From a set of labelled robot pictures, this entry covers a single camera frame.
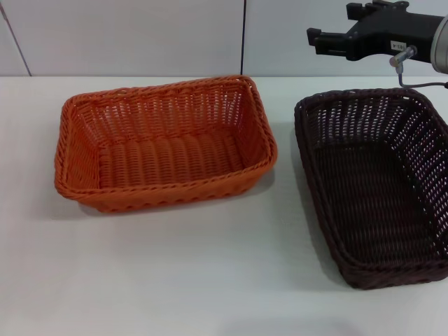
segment table surface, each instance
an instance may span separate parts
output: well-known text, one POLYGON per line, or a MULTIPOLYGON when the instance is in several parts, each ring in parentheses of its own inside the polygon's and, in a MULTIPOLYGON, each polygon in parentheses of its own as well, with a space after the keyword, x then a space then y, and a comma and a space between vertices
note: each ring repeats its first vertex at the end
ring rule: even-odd
MULTIPOLYGON (((293 131, 303 97, 395 77, 254 78, 279 159, 242 196, 111 216, 56 193, 65 100, 183 79, 0 78, 0 335, 446 335, 448 280, 344 283, 293 131)), ((448 120, 448 91, 422 92, 448 120)))

